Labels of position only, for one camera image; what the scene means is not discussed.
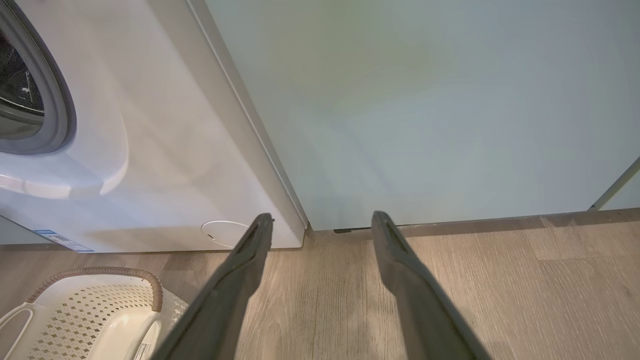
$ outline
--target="blue and white sticker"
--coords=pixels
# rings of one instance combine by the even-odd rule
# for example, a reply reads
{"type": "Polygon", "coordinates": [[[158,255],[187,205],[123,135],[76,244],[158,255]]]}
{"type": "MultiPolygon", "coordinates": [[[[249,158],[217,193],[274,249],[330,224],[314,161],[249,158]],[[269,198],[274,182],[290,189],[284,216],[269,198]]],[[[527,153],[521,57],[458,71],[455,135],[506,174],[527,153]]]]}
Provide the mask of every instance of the blue and white sticker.
{"type": "Polygon", "coordinates": [[[33,232],[76,252],[95,252],[84,245],[80,245],[73,240],[69,240],[60,234],[54,233],[51,230],[34,230],[33,232]]]}

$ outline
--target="frosted glass door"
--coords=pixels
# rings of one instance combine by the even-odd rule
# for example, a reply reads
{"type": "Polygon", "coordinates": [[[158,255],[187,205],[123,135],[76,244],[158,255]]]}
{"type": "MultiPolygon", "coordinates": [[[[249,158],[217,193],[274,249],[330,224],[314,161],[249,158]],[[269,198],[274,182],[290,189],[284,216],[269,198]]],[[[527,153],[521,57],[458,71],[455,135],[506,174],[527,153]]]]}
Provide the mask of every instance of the frosted glass door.
{"type": "Polygon", "coordinates": [[[636,0],[206,0],[316,230],[588,209],[640,156],[636,0]]]}

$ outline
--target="brown woven basket handle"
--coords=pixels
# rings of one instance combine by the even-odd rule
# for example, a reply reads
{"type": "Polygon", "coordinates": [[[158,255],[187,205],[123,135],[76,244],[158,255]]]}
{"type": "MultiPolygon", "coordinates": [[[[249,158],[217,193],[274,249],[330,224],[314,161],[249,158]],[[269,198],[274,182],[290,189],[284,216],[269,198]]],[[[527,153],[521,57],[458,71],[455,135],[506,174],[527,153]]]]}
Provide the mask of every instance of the brown woven basket handle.
{"type": "Polygon", "coordinates": [[[132,269],[132,268],[120,268],[116,266],[95,266],[91,268],[71,269],[59,272],[56,275],[46,280],[41,287],[31,294],[27,299],[27,302],[33,303],[48,287],[53,285],[56,281],[62,280],[66,277],[82,276],[82,275],[124,275],[134,276],[144,279],[151,284],[151,289],[154,294],[154,303],[151,306],[151,310],[160,312],[162,310],[162,285],[154,274],[148,271],[132,269]]]}

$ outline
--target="basket handle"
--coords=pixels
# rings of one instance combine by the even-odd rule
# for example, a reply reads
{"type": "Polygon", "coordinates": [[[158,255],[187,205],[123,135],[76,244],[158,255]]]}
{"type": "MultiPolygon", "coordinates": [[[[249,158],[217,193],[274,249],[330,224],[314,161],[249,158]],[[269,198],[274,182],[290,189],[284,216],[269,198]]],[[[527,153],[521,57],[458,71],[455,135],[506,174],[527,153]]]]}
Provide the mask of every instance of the basket handle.
{"type": "Polygon", "coordinates": [[[11,356],[11,354],[13,353],[13,350],[15,350],[15,347],[18,346],[18,343],[20,342],[20,339],[22,339],[22,335],[24,335],[24,333],[27,331],[27,327],[31,323],[31,319],[33,319],[33,309],[32,309],[32,307],[33,307],[32,304],[30,304],[28,302],[25,302],[22,305],[19,305],[19,306],[15,307],[13,310],[9,311],[2,318],[0,318],[0,330],[2,330],[2,328],[9,321],[11,321],[11,319],[14,316],[18,315],[22,311],[29,312],[29,318],[27,319],[27,322],[24,323],[24,325],[22,326],[22,330],[20,330],[20,334],[18,334],[18,337],[13,342],[13,345],[11,346],[11,348],[9,348],[9,351],[7,351],[7,353],[6,353],[5,357],[4,357],[4,360],[7,360],[11,356]]]}
{"type": "Polygon", "coordinates": [[[39,287],[36,291],[34,291],[31,296],[27,299],[27,303],[33,303],[39,296],[42,294],[48,287],[53,285],[56,281],[62,280],[67,277],[73,276],[84,276],[84,275],[122,275],[122,276],[133,276],[139,277],[140,279],[144,279],[151,284],[151,289],[154,294],[153,304],[151,306],[151,310],[159,313],[162,311],[162,302],[163,302],[163,294],[162,294],[162,284],[160,284],[160,280],[151,274],[148,271],[132,269],[132,268],[122,268],[118,266],[94,266],[90,268],[78,268],[65,270],[63,272],[59,272],[56,275],[50,277],[46,280],[41,287],[39,287]]]}

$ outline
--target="perforated basket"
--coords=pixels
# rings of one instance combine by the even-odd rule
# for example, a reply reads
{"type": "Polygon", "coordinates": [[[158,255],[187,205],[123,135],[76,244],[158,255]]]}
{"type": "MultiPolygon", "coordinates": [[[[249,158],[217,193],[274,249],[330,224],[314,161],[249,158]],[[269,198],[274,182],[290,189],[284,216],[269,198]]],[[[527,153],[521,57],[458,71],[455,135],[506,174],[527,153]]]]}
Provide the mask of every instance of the perforated basket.
{"type": "Polygon", "coordinates": [[[186,307],[150,272],[67,270],[0,319],[29,313],[5,360],[146,360],[186,307]]]}

